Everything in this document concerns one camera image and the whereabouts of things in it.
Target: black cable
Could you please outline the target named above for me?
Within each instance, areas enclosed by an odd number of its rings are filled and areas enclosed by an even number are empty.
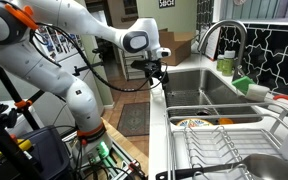
[[[128,178],[128,179],[134,180],[134,178],[133,178],[129,173],[127,173],[127,171],[125,171],[124,169],[118,168],[118,167],[113,167],[113,166],[105,166],[105,167],[103,167],[103,166],[96,165],[96,164],[89,164],[89,165],[82,166],[82,167],[80,167],[79,169],[83,169],[83,168],[86,168],[86,167],[93,167],[93,166],[95,166],[95,167],[101,167],[101,168],[104,168],[104,169],[107,168],[107,169],[116,169],[116,170],[122,171],[124,174],[127,175],[127,178]]]
[[[39,35],[43,40],[46,40],[47,41],[47,39],[45,38],[45,37],[43,37],[40,33],[37,33],[36,31],[34,32],[34,37],[35,37],[35,39],[38,41],[38,42],[40,42],[41,44],[43,44],[43,45],[47,45],[47,42],[42,42],[36,35]]]
[[[96,57],[96,54],[94,55],[94,57],[92,59],[92,64],[94,64],[95,57]]]
[[[93,171],[93,180],[98,180],[98,174],[96,171]]]
[[[81,157],[80,157],[80,162],[79,162],[79,166],[78,167],[82,166],[82,161],[83,161],[82,141],[80,141],[80,152],[81,152]]]
[[[87,77],[88,73],[92,72],[91,70],[87,71],[87,73],[85,74],[85,76],[83,77],[82,81],[85,80],[85,78]]]
[[[102,169],[104,172],[105,172],[105,175],[106,175],[106,179],[109,179],[109,176],[108,176],[108,173],[106,172],[106,169],[102,166],[97,166],[97,165],[92,165],[92,166],[95,166],[95,167],[98,167],[100,169]],[[90,172],[89,174],[87,174],[82,180],[86,180],[90,175],[92,175],[95,171],[92,171]]]
[[[72,45],[76,48],[76,50],[78,51],[78,53],[80,54],[80,56],[82,57],[82,59],[84,60],[84,62],[86,63],[86,65],[89,67],[89,69],[92,71],[92,73],[95,75],[95,77],[97,77],[102,83],[104,83],[105,85],[107,85],[108,87],[117,90],[117,91],[122,91],[122,92],[136,92],[139,91],[144,85],[145,83],[141,86],[141,88],[136,88],[136,89],[121,89],[118,87],[115,87],[113,85],[111,85],[110,83],[108,83],[106,80],[104,80],[92,67],[92,65],[90,64],[90,62],[88,61],[87,57],[84,55],[83,51],[81,50],[81,48],[78,46],[78,44],[76,44],[76,42],[70,37],[70,35],[68,33],[66,33],[64,30],[62,30],[59,27],[56,26],[52,26],[52,25],[48,25],[48,24],[44,24],[44,23],[37,23],[38,25],[43,25],[43,26],[47,26],[47,27],[51,27],[54,30],[60,32],[69,42],[72,43]]]
[[[167,72],[167,68],[168,68],[168,65],[167,65],[166,62],[163,62],[163,61],[162,61],[162,63],[163,63],[166,67],[165,67],[165,71],[164,71],[165,73],[164,73],[163,77],[159,80],[159,82],[158,82],[155,86],[153,86],[153,87],[151,87],[151,88],[141,89],[141,90],[139,90],[139,91],[148,91],[148,90],[154,89],[154,88],[156,88],[158,85],[160,85],[160,84],[162,83],[162,81],[163,81],[164,78],[166,77],[166,72]]]
[[[36,51],[40,55],[42,55],[46,60],[48,60],[50,63],[55,64],[58,67],[62,67],[60,64],[56,63],[54,60],[52,60],[51,58],[46,56],[44,53],[42,53],[42,51],[36,46],[36,44],[33,41],[34,34],[35,34],[35,31],[34,30],[30,30],[30,40],[29,40],[29,42],[33,45],[33,47],[36,49]]]
[[[52,125],[54,125],[54,124],[56,123],[58,117],[61,115],[61,113],[62,113],[62,111],[63,111],[63,109],[65,108],[66,105],[67,105],[67,104],[64,104],[64,106],[61,108],[60,112],[57,114],[57,116],[56,116],[54,122],[52,123]]]
[[[78,166],[79,166],[79,160],[80,160],[81,154],[82,154],[82,142],[80,141],[80,149],[78,151],[78,155],[77,155],[77,158],[76,158],[76,164],[75,164],[75,170],[74,170],[74,172],[76,173],[75,177],[74,177],[75,179],[77,179],[76,175],[79,174]]]

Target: dish rack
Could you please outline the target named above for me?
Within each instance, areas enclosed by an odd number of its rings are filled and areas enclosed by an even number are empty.
[[[202,109],[202,108],[227,108],[259,106],[267,107],[273,103],[246,103],[246,104],[222,104],[200,106],[173,106],[166,110],[167,125],[167,156],[168,177],[176,179],[175,169],[207,167],[212,165],[227,164],[242,161],[246,156],[254,153],[269,154],[282,158],[279,148],[283,139],[278,137],[279,132],[288,133],[288,124],[283,120],[288,115],[288,109],[279,106],[284,111],[279,116],[272,114],[241,114],[241,115],[211,115],[211,116],[174,116],[169,117],[168,112],[175,109]],[[177,127],[172,126],[172,121],[200,118],[246,118],[269,117],[272,125],[268,129],[245,128],[227,126],[201,127]],[[195,172],[193,179],[256,179],[244,164],[218,172]]]

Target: countertop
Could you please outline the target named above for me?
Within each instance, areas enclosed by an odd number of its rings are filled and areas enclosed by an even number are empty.
[[[221,72],[216,71],[216,61],[211,61],[206,57],[200,58],[197,54],[192,54],[185,61],[177,66],[169,66],[168,72],[176,72],[187,69],[195,68],[208,68],[212,70],[218,77],[220,77],[226,84],[231,87],[232,77],[224,77]],[[151,100],[150,100],[150,147],[149,147],[149,179],[155,179],[155,175],[159,172],[167,170],[167,136],[166,136],[166,121],[165,121],[165,110],[166,104],[164,99],[164,93],[161,90],[161,86],[157,89],[151,90]],[[272,114],[273,116],[278,116],[278,114],[273,113],[264,108],[255,107],[261,113]],[[247,123],[247,124],[234,124],[229,125],[230,128],[263,128],[269,130],[274,124],[275,119],[270,117],[264,117],[260,122]],[[288,124],[288,117],[284,118],[284,122]],[[277,130],[277,136],[284,139],[288,131]]]

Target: faucet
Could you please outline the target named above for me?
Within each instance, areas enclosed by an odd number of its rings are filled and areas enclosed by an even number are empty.
[[[224,25],[235,26],[240,31],[240,34],[241,34],[241,42],[240,43],[241,44],[240,44],[240,49],[238,51],[238,57],[237,57],[237,62],[236,62],[237,71],[234,72],[233,77],[236,77],[236,75],[238,75],[238,73],[240,73],[241,76],[245,76],[245,74],[242,70],[241,64],[242,64],[243,55],[244,55],[247,31],[246,31],[246,27],[244,26],[244,24],[241,23],[240,21],[222,20],[222,21],[219,21],[218,23],[214,24],[213,26],[211,26],[210,29],[208,29],[208,31],[206,31],[205,35],[201,39],[199,46],[198,46],[198,50],[200,53],[202,53],[202,50],[205,50],[205,48],[206,48],[207,40],[208,40],[209,36],[212,34],[212,32],[214,30],[216,30],[218,27],[221,27]]]

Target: plate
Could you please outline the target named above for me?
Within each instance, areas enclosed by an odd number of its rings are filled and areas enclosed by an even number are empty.
[[[213,126],[212,123],[202,119],[184,119],[176,124],[177,126],[183,127],[202,127],[202,126]]]

